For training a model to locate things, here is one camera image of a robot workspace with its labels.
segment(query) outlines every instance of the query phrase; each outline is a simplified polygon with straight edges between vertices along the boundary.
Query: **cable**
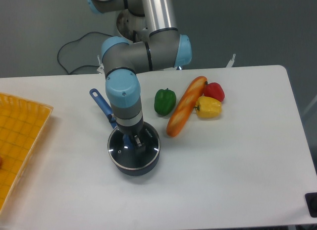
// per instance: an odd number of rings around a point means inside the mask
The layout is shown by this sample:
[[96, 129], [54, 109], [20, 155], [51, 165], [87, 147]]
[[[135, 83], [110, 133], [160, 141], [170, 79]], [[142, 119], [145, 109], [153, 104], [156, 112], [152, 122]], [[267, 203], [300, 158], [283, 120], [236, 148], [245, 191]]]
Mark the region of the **cable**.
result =
[[317, 229], [317, 225], [312, 225], [311, 228], [309, 228], [309, 230], [316, 230]]
[[317, 109], [317, 95], [307, 105], [302, 114], [302, 122], [305, 124], [306, 121], [316, 112]]
[[68, 75], [73, 75], [73, 74], [75, 74], [76, 71], [78, 71], [79, 69], [84, 68], [84, 67], [99, 67], [98, 65], [82, 65], [82, 66], [80, 66], [80, 67], [78, 67], [78, 68], [72, 70], [71, 72], [68, 72], [68, 70], [67, 70], [67, 69], [60, 63], [60, 61], [59, 61], [59, 53], [60, 53], [60, 51], [61, 51], [65, 46], [67, 46], [68, 44], [71, 44], [71, 43], [79, 42], [79, 41], [82, 40], [84, 37], [87, 37], [87, 36], [90, 35], [90, 34], [101, 34], [101, 35], [113, 37], [113, 35], [110, 35], [110, 34], [107, 34], [107, 33], [89, 32], [89, 33], [86, 33], [84, 36], [82, 36], [81, 38], [79, 38], [79, 39], [77, 39], [77, 40], [74, 40], [74, 41], [71, 41], [71, 42], [68, 42], [68, 43], [64, 44], [64, 45], [59, 49], [59, 51], [58, 51], [58, 53], [57, 53], [57, 62], [58, 62], [58, 64], [66, 71], [66, 73], [67, 73]]

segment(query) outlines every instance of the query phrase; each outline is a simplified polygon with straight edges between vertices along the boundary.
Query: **plastic tray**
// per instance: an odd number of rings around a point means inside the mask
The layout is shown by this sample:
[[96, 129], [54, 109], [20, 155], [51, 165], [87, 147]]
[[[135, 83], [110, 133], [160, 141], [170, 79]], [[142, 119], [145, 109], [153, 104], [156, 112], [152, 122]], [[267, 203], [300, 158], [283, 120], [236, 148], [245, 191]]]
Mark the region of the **plastic tray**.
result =
[[53, 107], [0, 93], [0, 213]]

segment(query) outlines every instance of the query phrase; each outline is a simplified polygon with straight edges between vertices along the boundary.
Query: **black object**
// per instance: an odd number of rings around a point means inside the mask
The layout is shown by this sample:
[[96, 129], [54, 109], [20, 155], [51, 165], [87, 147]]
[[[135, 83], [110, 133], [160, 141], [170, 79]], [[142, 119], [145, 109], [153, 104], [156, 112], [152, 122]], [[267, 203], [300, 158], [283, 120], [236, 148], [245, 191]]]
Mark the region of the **black object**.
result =
[[288, 230], [288, 226], [275, 226], [275, 227], [255, 227], [255, 228], [241, 228], [232, 230]]
[[100, 34], [100, 35], [105, 35], [105, 36], [108, 36], [108, 37], [113, 37], [113, 35], [110, 35], [110, 34], [107, 34], [107, 33], [101, 33], [101, 32], [89, 32], [89, 33], [86, 33], [84, 36], [82, 36], [81, 38], [77, 39], [77, 40], [74, 40], [74, 41], [71, 41], [71, 42], [68, 42], [66, 44], [64, 44], [58, 51], [57, 53], [57, 62], [58, 64], [66, 71], [66, 73], [68, 75], [73, 75], [73, 74], [76, 74], [75, 72], [78, 71], [79, 69], [81, 68], [84, 68], [84, 67], [99, 67], [98, 65], [82, 65], [74, 70], [72, 70], [71, 72], [69, 72], [59, 61], [59, 53], [61, 52], [61, 50], [67, 46], [68, 44], [71, 44], [71, 43], [75, 43], [75, 42], [79, 42], [80, 40], [82, 40], [83, 38], [85, 38], [86, 36], [90, 35], [90, 34]]
[[117, 68], [115, 68], [115, 69], [112, 69], [112, 70], [108, 71], [108, 73], [105, 74], [106, 79], [107, 79], [107, 77], [108, 77], [111, 73], [113, 73], [113, 72], [116, 71], [116, 70], [120, 70], [120, 69], [129, 70], [129, 71], [133, 72], [134, 74], [136, 74], [133, 69], [128, 68], [128, 67], [125, 67], [125, 66], [120, 66], [120, 67], [117, 67]]
[[127, 134], [127, 135], [133, 135], [134, 134], [134, 132], [136, 132], [137, 130], [141, 130], [141, 128], [142, 128], [142, 126], [143, 126], [143, 116], [142, 116], [142, 118], [140, 119], [140, 121], [138, 121], [138, 123], [137, 124], [135, 124], [135, 125], [133, 125], [133, 126], [129, 126], [129, 127], [127, 127], [127, 126], [123, 126], [123, 125], [121, 125], [121, 124], [119, 124], [119, 123], [116, 123], [117, 124], [117, 126], [118, 126], [118, 129], [121, 131], [121, 132], [123, 132], [123, 133], [125, 133], [125, 134]]
[[124, 9], [127, 9], [129, 7], [128, 0], [123, 0], [123, 3], [124, 3]]
[[147, 55], [148, 55], [148, 61], [149, 61], [149, 70], [153, 71], [153, 64], [152, 64], [152, 57], [151, 57], [151, 51], [148, 42], [144, 42], [145, 47], [147, 49]]
[[146, 122], [138, 138], [123, 135], [115, 128], [109, 137], [108, 152], [111, 160], [123, 173], [143, 175], [151, 171], [159, 161], [159, 135]]
[[158, 29], [156, 31], [153, 31], [152, 33], [149, 34], [149, 37], [153, 36], [156, 33], [160, 33], [160, 32], [164, 32], [164, 31], [169, 31], [169, 30], [174, 30], [174, 31], [178, 31], [178, 28], [161, 28]]
[[317, 218], [317, 193], [305, 194], [309, 214], [313, 218]]

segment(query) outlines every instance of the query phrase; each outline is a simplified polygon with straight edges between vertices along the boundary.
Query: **white table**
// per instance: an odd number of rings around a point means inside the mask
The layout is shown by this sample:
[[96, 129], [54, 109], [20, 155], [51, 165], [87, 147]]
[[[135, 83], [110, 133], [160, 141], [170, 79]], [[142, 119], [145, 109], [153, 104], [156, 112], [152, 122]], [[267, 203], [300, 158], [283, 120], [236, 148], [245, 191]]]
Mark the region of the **white table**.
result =
[[[192, 79], [218, 82], [220, 118], [195, 112], [176, 138], [154, 112], [158, 89], [178, 100]], [[0, 79], [0, 92], [54, 107], [33, 159], [0, 216], [0, 228], [212, 229], [311, 224], [304, 195], [317, 176], [286, 70], [281, 66], [138, 75], [144, 120], [161, 139], [157, 166], [139, 177], [111, 162], [108, 120], [89, 95], [103, 75]]]

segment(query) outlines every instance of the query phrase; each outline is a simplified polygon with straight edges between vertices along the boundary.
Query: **blue joint cap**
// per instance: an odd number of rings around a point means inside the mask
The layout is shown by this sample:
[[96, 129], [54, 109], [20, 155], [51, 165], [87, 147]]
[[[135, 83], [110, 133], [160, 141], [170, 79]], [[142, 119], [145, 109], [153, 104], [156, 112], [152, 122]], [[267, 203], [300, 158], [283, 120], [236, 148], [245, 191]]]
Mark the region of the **blue joint cap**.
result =
[[129, 41], [122, 37], [111, 37], [104, 41], [104, 43], [101, 46], [101, 57], [104, 58], [105, 53], [114, 45], [119, 43], [127, 43], [129, 44]]
[[106, 79], [106, 94], [112, 105], [118, 108], [131, 107], [141, 95], [139, 80], [130, 70], [115, 70]]
[[100, 12], [96, 9], [96, 7], [94, 6], [94, 4], [93, 4], [93, 2], [92, 2], [91, 0], [87, 0], [87, 2], [88, 2], [88, 5], [89, 5], [89, 7], [90, 7], [90, 10], [91, 10], [93, 13], [95, 13], [95, 14], [102, 14], [102, 13], [100, 13]]
[[179, 46], [174, 67], [187, 65], [192, 60], [192, 46], [186, 35], [180, 35]]

